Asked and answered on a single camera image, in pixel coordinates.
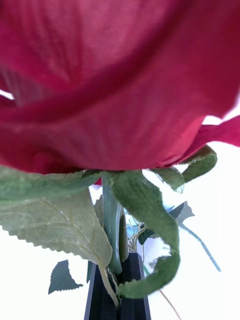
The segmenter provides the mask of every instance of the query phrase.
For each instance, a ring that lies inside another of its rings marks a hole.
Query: artificial rose
[[[240,145],[238,117],[201,127],[234,106],[239,16],[239,0],[2,0],[0,164],[136,170]]]

